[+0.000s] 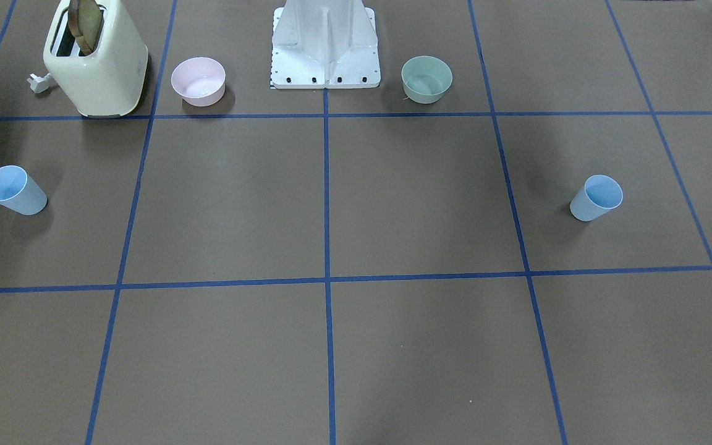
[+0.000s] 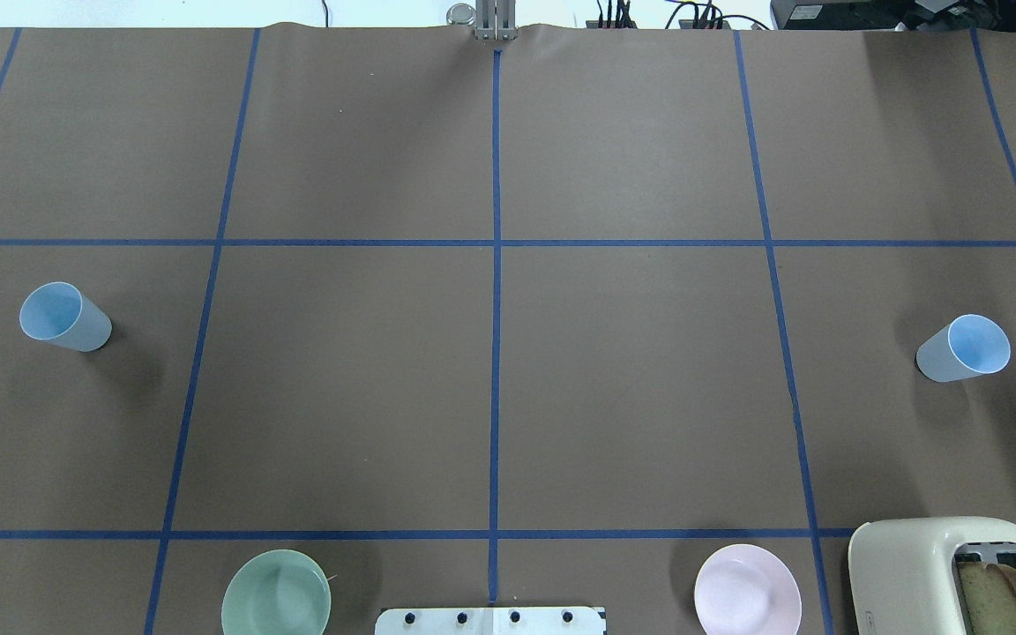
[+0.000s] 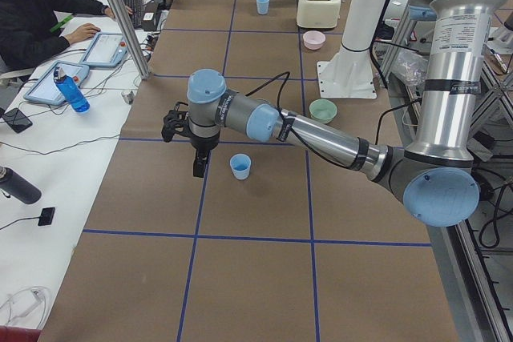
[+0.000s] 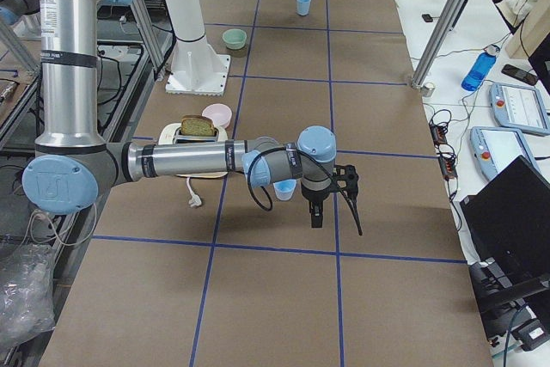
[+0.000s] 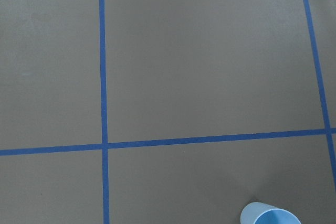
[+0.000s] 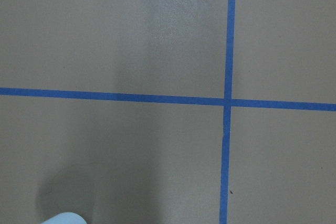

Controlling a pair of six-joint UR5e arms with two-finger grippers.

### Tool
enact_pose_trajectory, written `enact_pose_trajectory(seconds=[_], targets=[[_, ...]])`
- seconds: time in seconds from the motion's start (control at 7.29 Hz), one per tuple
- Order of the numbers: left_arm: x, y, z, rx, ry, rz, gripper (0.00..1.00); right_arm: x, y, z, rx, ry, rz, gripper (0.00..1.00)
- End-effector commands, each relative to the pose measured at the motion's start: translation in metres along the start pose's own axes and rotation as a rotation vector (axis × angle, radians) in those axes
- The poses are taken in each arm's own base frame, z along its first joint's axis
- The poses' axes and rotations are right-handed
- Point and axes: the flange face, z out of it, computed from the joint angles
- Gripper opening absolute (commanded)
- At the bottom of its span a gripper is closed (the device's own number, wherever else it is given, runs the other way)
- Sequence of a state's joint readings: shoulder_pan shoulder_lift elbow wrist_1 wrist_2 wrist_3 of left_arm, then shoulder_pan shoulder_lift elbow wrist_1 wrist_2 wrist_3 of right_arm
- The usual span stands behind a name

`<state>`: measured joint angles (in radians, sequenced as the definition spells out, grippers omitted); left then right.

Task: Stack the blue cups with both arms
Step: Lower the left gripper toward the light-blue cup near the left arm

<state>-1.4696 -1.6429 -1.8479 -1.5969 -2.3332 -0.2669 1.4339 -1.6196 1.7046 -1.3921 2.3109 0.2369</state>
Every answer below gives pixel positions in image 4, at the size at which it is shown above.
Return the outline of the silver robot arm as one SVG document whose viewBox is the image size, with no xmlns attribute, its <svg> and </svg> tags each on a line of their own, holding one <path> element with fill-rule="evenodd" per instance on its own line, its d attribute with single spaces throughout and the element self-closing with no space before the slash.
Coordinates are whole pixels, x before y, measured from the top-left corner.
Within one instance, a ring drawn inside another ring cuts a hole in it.
<svg viewBox="0 0 550 367">
<path fill-rule="evenodd" d="M 7 25 L 16 24 L 25 15 L 40 12 L 40 0 L 1 0 L 1 19 Z"/>
<path fill-rule="evenodd" d="M 163 175 L 241 172 L 251 187 L 298 179 L 311 224 L 322 225 L 336 142 L 323 126 L 293 144 L 269 137 L 189 144 L 113 144 L 98 132 L 97 9 L 101 0 L 40 0 L 44 131 L 25 168 L 25 194 L 41 210 L 68 215 L 112 187 Z"/>
</svg>

